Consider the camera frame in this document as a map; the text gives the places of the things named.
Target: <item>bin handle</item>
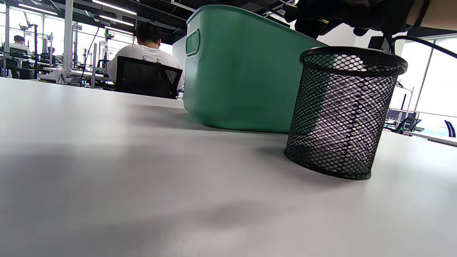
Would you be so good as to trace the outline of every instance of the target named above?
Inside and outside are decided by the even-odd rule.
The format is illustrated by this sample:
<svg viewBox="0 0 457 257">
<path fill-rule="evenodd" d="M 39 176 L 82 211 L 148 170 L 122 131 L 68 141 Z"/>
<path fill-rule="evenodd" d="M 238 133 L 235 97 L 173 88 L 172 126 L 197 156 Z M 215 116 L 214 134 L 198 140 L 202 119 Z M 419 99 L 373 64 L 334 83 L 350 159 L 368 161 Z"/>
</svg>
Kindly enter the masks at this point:
<svg viewBox="0 0 457 257">
<path fill-rule="evenodd" d="M 186 39 L 186 55 L 193 56 L 200 50 L 200 29 L 194 30 Z"/>
</svg>

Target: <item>fluorescent light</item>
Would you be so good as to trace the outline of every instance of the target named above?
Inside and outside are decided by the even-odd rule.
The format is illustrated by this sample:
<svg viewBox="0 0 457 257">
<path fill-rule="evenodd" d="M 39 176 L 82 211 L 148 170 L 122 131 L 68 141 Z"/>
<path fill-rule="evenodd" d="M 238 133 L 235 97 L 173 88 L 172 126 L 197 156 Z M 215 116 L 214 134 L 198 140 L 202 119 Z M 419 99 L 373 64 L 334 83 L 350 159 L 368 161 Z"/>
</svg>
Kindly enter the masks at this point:
<svg viewBox="0 0 457 257">
<path fill-rule="evenodd" d="M 47 11 L 47 10 L 38 9 L 38 8 L 35 8 L 35 7 L 31 7 L 31 6 L 28 6 L 28 5 L 23 5 L 23 4 L 17 4 L 17 5 L 18 5 L 18 6 L 22 6 L 22 7 L 25 7 L 25 8 L 29 8 L 29 9 L 33 9 L 33 10 L 37 10 L 37 11 L 46 12 L 46 13 L 49 13 L 49 14 L 58 15 L 58 14 L 57 14 L 57 13 L 55 13 L 55 12 L 51 12 L 51 11 Z"/>
<path fill-rule="evenodd" d="M 125 33 L 125 34 L 129 34 L 129 35 L 133 35 L 133 33 L 131 33 L 131 32 L 120 30 L 120 29 L 117 29 L 117 28 L 108 27 L 108 26 L 105 26 L 105 28 L 111 29 L 111 30 L 114 30 L 114 31 L 119 31 L 119 32 L 122 32 L 122 33 Z"/>
<path fill-rule="evenodd" d="M 117 19 L 115 19 L 115 18 L 110 18 L 110 17 L 106 17 L 106 16 L 103 16 L 103 15 L 99 15 L 99 17 L 100 17 L 100 18 L 103 18 L 103 19 L 110 20 L 110 21 L 115 21 L 115 22 L 123 23 L 123 24 L 129 25 L 129 26 L 135 26 L 135 25 L 132 24 L 132 23 L 128 23 L 128 22 L 125 22 L 125 21 L 117 20 Z"/>
<path fill-rule="evenodd" d="M 130 14 L 133 14 L 133 15 L 136 15 L 136 14 L 137 14 L 137 13 L 134 12 L 134 11 L 130 11 L 130 10 L 127 10 L 127 9 L 124 9 L 124 8 L 121 8 L 121 7 L 117 7 L 117 6 L 114 6 L 114 5 L 110 5 L 110 4 L 107 4 L 107 3 L 104 3 L 104 2 L 100 2 L 100 1 L 97 1 L 97 0 L 92 0 L 92 2 L 94 2 L 94 3 L 96 3 L 96 4 L 108 6 L 108 7 L 111 7 L 111 8 L 113 8 L 113 9 L 116 9 L 116 10 L 124 11 L 124 12 L 126 12 L 126 13 L 130 13 Z"/>
</svg>

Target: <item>black glove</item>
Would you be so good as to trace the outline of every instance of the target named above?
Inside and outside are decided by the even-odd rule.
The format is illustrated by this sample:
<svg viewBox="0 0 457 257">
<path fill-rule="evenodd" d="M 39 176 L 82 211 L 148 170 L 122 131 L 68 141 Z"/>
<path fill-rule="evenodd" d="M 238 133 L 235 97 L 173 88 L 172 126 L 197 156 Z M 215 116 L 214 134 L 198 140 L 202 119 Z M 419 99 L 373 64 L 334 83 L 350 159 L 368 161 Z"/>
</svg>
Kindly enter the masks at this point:
<svg viewBox="0 0 457 257">
<path fill-rule="evenodd" d="M 356 35 L 365 34 L 368 29 L 394 35 L 406 31 L 406 18 L 413 3 L 414 0 L 300 0 L 297 7 L 284 5 L 283 9 L 285 19 L 289 22 L 296 19 L 301 24 L 299 28 L 307 21 L 327 20 L 320 35 L 341 23 L 356 28 Z"/>
</svg>

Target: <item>mesh cup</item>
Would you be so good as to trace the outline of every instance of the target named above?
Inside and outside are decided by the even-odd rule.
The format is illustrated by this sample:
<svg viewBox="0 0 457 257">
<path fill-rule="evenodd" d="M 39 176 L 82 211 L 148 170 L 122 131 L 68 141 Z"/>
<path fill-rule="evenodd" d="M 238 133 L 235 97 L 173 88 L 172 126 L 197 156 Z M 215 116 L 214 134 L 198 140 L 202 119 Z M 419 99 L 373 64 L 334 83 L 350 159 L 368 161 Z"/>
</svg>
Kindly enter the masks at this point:
<svg viewBox="0 0 457 257">
<path fill-rule="evenodd" d="M 354 47 L 313 48 L 300 62 L 303 73 L 284 154 L 326 175 L 370 178 L 395 83 L 408 63 Z"/>
</svg>

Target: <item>green storage basket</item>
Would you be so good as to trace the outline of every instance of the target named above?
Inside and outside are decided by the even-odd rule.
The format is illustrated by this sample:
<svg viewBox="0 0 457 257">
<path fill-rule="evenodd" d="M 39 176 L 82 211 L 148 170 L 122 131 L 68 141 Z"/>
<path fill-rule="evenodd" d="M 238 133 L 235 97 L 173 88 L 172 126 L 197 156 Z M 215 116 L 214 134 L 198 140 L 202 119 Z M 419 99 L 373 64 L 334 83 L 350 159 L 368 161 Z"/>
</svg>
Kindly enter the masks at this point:
<svg viewBox="0 0 457 257">
<path fill-rule="evenodd" d="M 287 133 L 300 54 L 325 46 L 257 14 L 205 5 L 187 21 L 184 107 L 204 125 Z"/>
</svg>

